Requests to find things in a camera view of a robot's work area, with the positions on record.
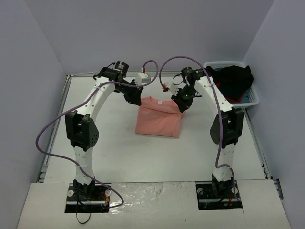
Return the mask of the pink t shirt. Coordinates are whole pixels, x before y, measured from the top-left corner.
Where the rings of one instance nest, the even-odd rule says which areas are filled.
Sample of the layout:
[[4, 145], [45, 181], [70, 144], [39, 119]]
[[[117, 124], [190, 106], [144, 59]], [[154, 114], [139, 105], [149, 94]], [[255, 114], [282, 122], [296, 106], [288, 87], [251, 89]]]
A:
[[183, 116], [172, 100], [162, 101], [151, 96], [142, 98], [135, 133], [178, 138]]

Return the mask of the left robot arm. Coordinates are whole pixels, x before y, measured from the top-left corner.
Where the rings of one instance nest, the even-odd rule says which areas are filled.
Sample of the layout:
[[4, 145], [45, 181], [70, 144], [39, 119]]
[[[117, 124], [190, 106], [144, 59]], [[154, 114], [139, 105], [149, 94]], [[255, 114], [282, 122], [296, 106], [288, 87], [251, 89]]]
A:
[[117, 61], [113, 68], [103, 67], [93, 76], [95, 85], [86, 98], [85, 105], [65, 115], [67, 138], [75, 153], [76, 175], [73, 186], [84, 199], [91, 199], [96, 194], [93, 172], [93, 147], [99, 139], [99, 131], [95, 124], [96, 117], [108, 96], [122, 93], [125, 101], [141, 105], [141, 85], [151, 81], [142, 69], [131, 82], [126, 81], [129, 65]]

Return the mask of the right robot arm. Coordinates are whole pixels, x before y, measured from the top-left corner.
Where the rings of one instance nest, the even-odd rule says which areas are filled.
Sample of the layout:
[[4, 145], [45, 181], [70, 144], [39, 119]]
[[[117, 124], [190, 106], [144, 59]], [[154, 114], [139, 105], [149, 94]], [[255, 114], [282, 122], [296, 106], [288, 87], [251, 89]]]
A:
[[218, 151], [212, 173], [211, 190], [215, 196], [222, 197], [233, 186], [234, 176], [231, 168], [235, 146], [242, 135], [244, 113], [241, 108], [235, 108], [225, 99], [212, 77], [204, 75], [204, 70], [185, 67], [181, 70], [180, 76], [185, 86], [180, 88], [174, 83], [170, 86], [172, 100], [177, 104], [179, 111], [183, 113], [189, 109], [193, 99], [199, 94], [215, 115], [210, 136], [218, 145]]

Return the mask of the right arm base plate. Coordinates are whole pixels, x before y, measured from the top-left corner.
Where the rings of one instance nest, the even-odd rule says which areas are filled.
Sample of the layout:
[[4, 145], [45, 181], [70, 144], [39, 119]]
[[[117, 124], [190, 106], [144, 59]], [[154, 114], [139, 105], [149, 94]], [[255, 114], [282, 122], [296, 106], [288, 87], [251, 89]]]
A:
[[235, 187], [232, 184], [226, 184], [220, 193], [216, 193], [213, 187], [211, 181], [195, 183], [199, 210], [243, 209], [237, 183]]

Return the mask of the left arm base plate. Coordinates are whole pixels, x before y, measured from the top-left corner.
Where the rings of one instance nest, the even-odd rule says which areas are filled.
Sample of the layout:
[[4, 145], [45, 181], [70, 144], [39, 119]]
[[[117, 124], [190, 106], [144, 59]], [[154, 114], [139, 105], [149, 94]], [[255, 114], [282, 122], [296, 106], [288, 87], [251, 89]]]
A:
[[104, 186], [96, 185], [90, 196], [77, 191], [73, 184], [69, 184], [65, 213], [108, 213], [110, 197], [105, 194]]

